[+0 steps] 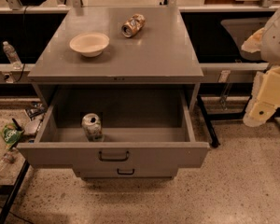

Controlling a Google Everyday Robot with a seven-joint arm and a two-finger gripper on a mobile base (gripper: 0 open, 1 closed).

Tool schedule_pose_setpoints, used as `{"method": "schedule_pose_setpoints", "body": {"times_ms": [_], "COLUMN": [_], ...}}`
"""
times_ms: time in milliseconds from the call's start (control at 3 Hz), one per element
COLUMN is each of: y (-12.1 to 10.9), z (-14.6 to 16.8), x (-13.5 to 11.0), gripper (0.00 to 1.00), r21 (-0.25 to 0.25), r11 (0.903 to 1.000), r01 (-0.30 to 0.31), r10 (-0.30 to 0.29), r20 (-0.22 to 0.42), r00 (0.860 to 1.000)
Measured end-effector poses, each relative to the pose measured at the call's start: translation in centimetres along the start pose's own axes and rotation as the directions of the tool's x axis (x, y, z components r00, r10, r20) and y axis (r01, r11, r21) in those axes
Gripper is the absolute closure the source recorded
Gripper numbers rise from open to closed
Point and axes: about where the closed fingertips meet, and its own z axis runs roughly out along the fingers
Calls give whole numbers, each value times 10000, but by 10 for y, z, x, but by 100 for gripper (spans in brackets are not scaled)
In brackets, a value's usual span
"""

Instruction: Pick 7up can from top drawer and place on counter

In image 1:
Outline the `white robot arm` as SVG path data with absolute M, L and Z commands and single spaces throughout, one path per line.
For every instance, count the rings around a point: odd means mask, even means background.
M 264 124 L 280 107 L 280 8 L 265 26 L 252 34 L 241 46 L 243 51 L 260 52 L 269 63 L 266 72 L 254 77 L 252 98 L 245 109 L 243 122 L 248 127 Z

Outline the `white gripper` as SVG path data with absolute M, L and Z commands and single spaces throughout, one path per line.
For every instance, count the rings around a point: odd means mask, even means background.
M 258 29 L 241 46 L 243 51 L 261 51 L 264 29 Z M 257 72 L 252 89 L 252 98 L 245 110 L 243 122 L 248 127 L 264 124 L 280 107 L 280 66 L 274 66 L 266 73 Z

